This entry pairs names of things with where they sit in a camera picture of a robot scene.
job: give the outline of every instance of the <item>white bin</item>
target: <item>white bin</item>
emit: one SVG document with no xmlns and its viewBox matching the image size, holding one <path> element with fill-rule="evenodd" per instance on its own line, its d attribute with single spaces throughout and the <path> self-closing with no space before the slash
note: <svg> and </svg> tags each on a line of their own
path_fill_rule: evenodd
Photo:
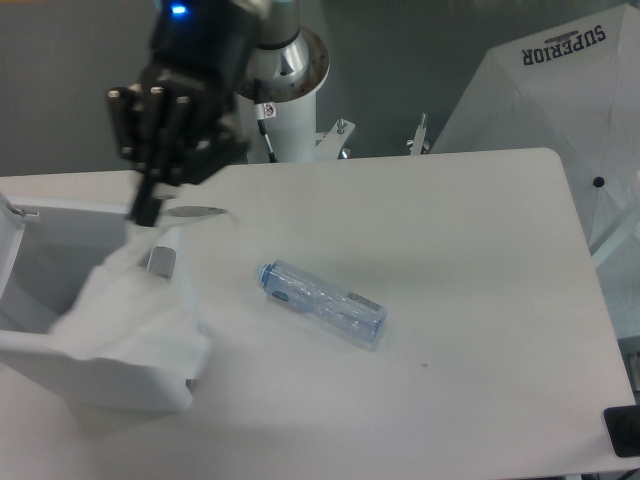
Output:
<svg viewBox="0 0 640 480">
<path fill-rule="evenodd" d="M 30 219 L 0 200 L 0 362 L 71 401 L 150 411 L 188 407 L 189 379 L 114 360 L 80 361 L 47 346 L 47 331 L 73 305 L 91 268 L 124 244 L 126 207 L 13 198 L 39 213 Z"/>
</svg>

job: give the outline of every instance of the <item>white tissue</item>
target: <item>white tissue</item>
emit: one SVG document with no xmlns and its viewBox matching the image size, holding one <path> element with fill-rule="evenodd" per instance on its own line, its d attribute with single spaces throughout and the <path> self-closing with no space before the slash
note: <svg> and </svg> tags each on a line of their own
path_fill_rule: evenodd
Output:
<svg viewBox="0 0 640 480">
<path fill-rule="evenodd" d="M 162 227 L 129 225 L 127 244 L 95 267 L 71 311 L 50 330 L 49 347 L 77 360 L 112 359 L 196 378 L 206 360 L 209 339 L 199 323 L 180 249 L 171 281 L 140 266 L 170 228 L 194 219 L 172 218 Z"/>
</svg>

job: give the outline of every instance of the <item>gray floor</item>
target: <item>gray floor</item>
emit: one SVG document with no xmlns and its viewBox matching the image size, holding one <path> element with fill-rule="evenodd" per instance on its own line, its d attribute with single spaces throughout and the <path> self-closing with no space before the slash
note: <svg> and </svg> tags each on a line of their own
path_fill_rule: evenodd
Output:
<svg viewBox="0 0 640 480">
<path fill-rule="evenodd" d="M 344 116 L 355 156 L 403 154 L 423 111 L 435 140 L 487 48 L 620 3 L 302 0 L 332 59 L 318 128 Z M 135 80 L 153 22 L 152 0 L 0 1 L 0 175 L 124 168 L 104 92 Z"/>
</svg>

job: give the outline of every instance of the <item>white umbrella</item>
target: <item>white umbrella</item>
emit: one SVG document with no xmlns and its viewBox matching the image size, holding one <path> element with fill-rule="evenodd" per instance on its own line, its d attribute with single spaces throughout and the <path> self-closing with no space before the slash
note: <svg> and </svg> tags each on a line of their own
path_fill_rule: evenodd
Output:
<svg viewBox="0 0 640 480">
<path fill-rule="evenodd" d="M 493 48 L 433 153 L 555 150 L 592 244 L 635 201 L 639 52 L 640 11 L 629 5 Z M 598 274 L 618 336 L 640 334 L 640 241 L 627 239 Z"/>
</svg>

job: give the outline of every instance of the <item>plastic water bottle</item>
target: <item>plastic water bottle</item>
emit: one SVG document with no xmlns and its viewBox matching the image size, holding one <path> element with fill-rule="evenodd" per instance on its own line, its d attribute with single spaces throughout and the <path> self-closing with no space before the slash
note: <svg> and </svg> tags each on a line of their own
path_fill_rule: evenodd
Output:
<svg viewBox="0 0 640 480">
<path fill-rule="evenodd" d="M 375 343 L 387 316 L 384 307 L 282 260 L 261 265 L 256 273 L 267 294 L 302 313 L 314 314 L 358 342 Z"/>
</svg>

